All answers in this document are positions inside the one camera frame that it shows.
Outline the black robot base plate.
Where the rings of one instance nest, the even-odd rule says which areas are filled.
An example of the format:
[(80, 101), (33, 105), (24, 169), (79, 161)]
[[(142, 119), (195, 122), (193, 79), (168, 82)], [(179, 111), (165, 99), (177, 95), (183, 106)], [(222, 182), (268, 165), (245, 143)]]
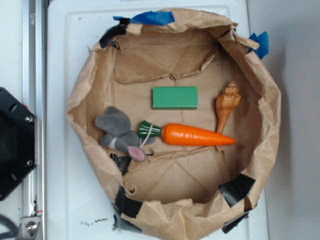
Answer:
[(0, 200), (36, 167), (36, 117), (0, 88)]

